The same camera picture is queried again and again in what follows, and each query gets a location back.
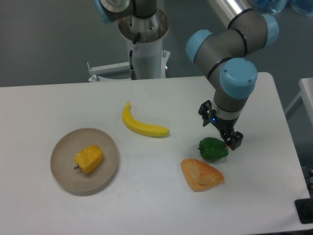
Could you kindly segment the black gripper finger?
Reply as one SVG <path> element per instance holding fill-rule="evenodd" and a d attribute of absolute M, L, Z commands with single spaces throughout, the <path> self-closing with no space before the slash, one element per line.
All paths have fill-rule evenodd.
<path fill-rule="evenodd" d="M 210 100 L 207 100 L 206 102 L 202 103 L 200 105 L 200 108 L 198 110 L 198 114 L 202 118 L 202 126 L 205 127 L 212 121 L 212 102 Z"/>
<path fill-rule="evenodd" d="M 231 150 L 238 148 L 241 145 L 244 137 L 241 132 L 234 130 L 221 130 L 220 135 L 225 142 L 225 145 L 228 146 Z"/>

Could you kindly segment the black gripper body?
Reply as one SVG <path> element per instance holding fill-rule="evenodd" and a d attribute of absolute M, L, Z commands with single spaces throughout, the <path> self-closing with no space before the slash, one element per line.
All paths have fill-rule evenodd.
<path fill-rule="evenodd" d="M 239 118 L 239 111 L 226 112 L 218 107 L 210 110 L 210 122 L 218 129 L 221 137 L 238 137 L 234 125 Z"/>

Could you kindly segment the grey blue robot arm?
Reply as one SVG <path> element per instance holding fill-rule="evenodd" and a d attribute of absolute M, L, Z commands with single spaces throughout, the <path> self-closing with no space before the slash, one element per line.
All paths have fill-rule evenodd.
<path fill-rule="evenodd" d="M 165 74 L 161 46 L 169 20 L 156 1 L 98 0 L 95 4 L 104 22 L 118 22 L 127 41 L 131 79 L 161 78 Z M 258 14 L 245 0 L 211 0 L 209 5 L 226 31 L 214 35 L 199 30 L 189 38 L 185 51 L 215 89 L 213 100 L 199 109 L 204 125 L 214 125 L 226 146 L 236 149 L 243 135 L 234 125 L 258 77 L 245 56 L 275 42 L 279 27 L 273 16 Z"/>

